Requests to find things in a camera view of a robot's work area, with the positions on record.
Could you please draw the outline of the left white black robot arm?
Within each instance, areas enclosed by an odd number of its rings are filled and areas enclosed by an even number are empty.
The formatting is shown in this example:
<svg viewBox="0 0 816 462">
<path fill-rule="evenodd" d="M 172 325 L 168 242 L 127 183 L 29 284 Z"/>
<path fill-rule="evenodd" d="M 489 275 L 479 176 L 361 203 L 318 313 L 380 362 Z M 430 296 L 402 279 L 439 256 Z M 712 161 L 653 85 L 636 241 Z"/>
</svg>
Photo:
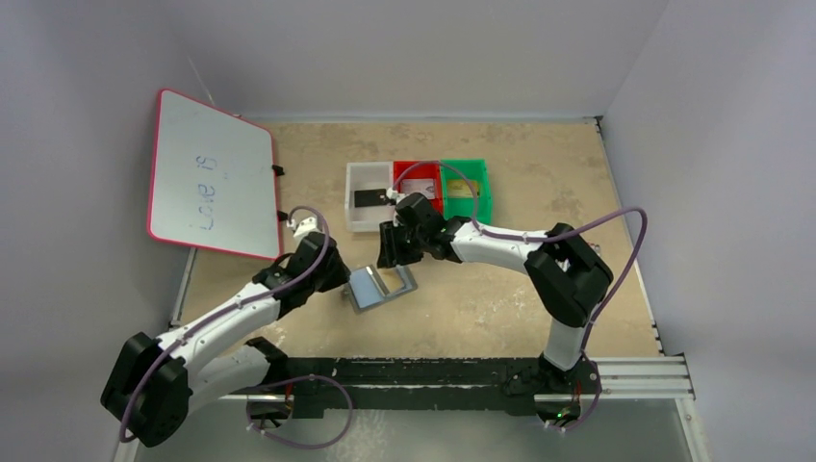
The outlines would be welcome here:
<svg viewBox="0 0 816 462">
<path fill-rule="evenodd" d="M 119 421 L 118 439 L 155 447 L 191 411 L 193 382 L 245 335 L 344 285 L 349 270 L 326 231 L 309 231 L 294 253 L 260 270 L 203 317 L 157 337 L 139 332 L 122 346 L 100 402 Z"/>
</svg>

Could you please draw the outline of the grey leather card holder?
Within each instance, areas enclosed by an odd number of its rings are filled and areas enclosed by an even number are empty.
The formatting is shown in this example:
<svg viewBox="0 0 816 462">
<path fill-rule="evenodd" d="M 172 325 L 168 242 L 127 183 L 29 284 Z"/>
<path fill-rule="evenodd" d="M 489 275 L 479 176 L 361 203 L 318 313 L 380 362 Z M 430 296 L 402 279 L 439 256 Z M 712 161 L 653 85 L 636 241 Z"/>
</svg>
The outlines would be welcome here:
<svg viewBox="0 0 816 462">
<path fill-rule="evenodd" d="M 344 290 L 353 311 L 363 314 L 410 294 L 417 288 L 414 275 L 407 267 L 379 269 L 369 265 L 354 270 L 349 275 Z"/>
</svg>

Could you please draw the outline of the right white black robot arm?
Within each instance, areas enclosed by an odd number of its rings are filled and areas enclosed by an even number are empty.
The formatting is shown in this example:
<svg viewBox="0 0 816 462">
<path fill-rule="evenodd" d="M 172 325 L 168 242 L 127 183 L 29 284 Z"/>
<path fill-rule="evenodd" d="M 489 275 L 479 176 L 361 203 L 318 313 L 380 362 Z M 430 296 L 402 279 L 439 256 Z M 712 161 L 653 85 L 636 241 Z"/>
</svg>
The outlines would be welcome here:
<svg viewBox="0 0 816 462">
<path fill-rule="evenodd" d="M 591 318 L 613 282 L 613 272 L 569 225 L 523 232 L 474 218 L 445 218 L 420 193 L 404 196 L 378 226 L 380 269 L 408 266 L 425 256 L 456 264 L 485 264 L 526 275 L 551 317 L 542 353 L 567 372 L 584 353 Z"/>
</svg>

